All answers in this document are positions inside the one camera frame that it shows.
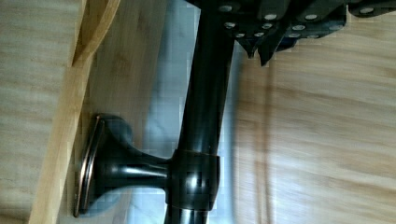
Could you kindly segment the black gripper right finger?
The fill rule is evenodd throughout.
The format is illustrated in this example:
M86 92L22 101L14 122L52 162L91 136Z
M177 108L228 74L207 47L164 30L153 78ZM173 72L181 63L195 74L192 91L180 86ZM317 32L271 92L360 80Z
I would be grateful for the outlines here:
M261 65L301 38L321 38L343 29L348 12L372 18L394 11L395 0L261 0L259 18L267 30L258 48Z

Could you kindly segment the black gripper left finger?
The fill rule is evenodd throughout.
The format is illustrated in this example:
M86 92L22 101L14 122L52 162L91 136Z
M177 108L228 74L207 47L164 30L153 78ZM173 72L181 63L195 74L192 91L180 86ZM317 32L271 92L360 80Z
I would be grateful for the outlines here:
M226 33L252 58L262 60L275 54L286 26L283 21L289 0L186 0L203 12L219 16Z

